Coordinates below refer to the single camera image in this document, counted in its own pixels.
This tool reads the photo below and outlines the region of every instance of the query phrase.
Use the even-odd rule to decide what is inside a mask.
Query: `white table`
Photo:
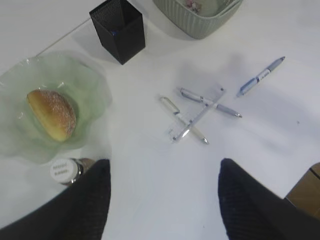
[[[280,197],[319,162],[320,2],[247,0],[204,40],[186,36],[152,2],[132,4],[144,14],[146,48],[125,65],[104,51],[90,21],[47,51],[66,51],[105,74],[112,93],[107,121],[93,130],[105,133],[92,135],[100,146],[69,155],[111,158],[103,239],[227,239],[217,194],[220,160],[233,158]],[[281,56],[286,60],[260,85],[234,98]],[[195,79],[221,83],[227,89],[222,103],[243,119],[211,111],[197,125],[210,145],[191,136],[170,144],[164,131],[172,120],[157,96]],[[45,179],[38,169],[48,167],[24,173]],[[41,190],[54,195],[61,189],[48,178]]]

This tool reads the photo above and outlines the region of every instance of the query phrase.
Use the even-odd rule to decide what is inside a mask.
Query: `glass bowl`
[[[110,97],[106,80],[75,58],[60,52],[25,59],[0,76],[0,154],[35,163],[86,143],[91,123],[101,117]],[[76,127],[65,142],[53,140],[29,107],[27,94],[53,90],[69,100]]]

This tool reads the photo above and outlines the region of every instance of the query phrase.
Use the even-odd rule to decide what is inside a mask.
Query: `pen holder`
[[[146,46],[142,14],[126,0],[107,0],[90,11],[102,46],[122,65]]]

